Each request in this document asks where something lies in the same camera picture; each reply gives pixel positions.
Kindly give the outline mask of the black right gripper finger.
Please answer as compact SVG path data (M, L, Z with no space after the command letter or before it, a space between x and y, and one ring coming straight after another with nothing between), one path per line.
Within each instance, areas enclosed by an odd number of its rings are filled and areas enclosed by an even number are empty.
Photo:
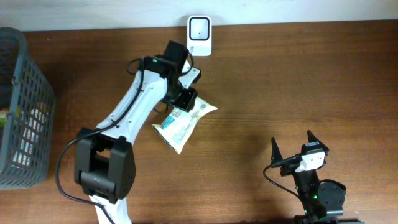
M271 166L276 167L280 162L283 161L283 157L282 154L280 153L280 149L274 137L271 137L271 147L272 147Z
M323 149L324 152L329 152L329 148L321 142L312 132L311 130L307 131L308 143L310 146L318 146Z

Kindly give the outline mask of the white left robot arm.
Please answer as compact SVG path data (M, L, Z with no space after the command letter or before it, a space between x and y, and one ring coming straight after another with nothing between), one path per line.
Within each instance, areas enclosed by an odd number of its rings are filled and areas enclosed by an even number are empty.
M130 223L126 197L136 176L132 146L157 103L189 112L201 71L183 69L191 55L170 41L164 53L138 60L135 79L111 114L95 129L82 128L75 148L75 182L96 208L100 223Z

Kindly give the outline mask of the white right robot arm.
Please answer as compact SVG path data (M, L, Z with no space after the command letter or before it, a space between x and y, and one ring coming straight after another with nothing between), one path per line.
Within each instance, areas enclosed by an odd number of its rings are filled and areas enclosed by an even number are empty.
M294 223L338 223L343 214L346 187L335 180L318 178L317 170L326 164L330 150L311 131L307 131L307 138L301 153L285 159L272 138L271 164L266 168L279 168L282 177L294 178L294 196L304 209L303 215L294 217Z

